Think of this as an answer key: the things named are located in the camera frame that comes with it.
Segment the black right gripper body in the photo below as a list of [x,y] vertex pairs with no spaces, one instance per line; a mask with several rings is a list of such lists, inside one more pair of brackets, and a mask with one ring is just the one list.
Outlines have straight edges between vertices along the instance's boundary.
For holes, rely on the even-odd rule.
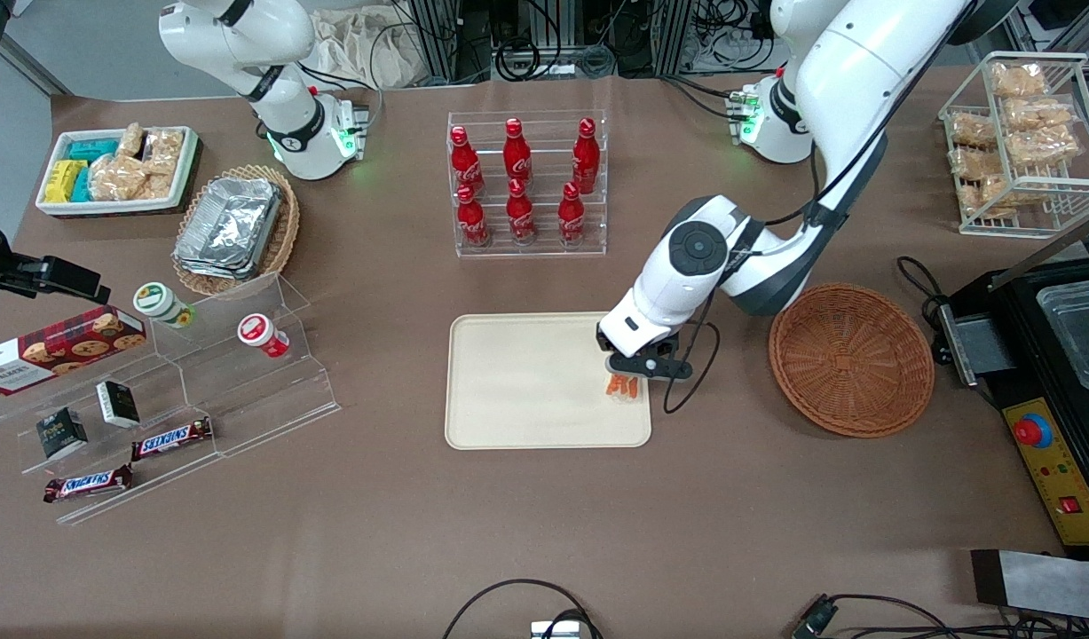
[[0,290],[13,294],[41,294],[42,259],[12,251],[4,232],[0,231]]

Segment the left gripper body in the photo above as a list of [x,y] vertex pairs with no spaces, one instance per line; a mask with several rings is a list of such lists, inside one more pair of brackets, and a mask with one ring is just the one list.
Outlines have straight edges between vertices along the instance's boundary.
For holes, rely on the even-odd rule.
[[671,312],[665,308],[653,308],[647,312],[638,308],[613,308],[598,321],[597,332],[604,341],[605,349],[631,357],[647,345],[673,335],[685,324],[685,314]]

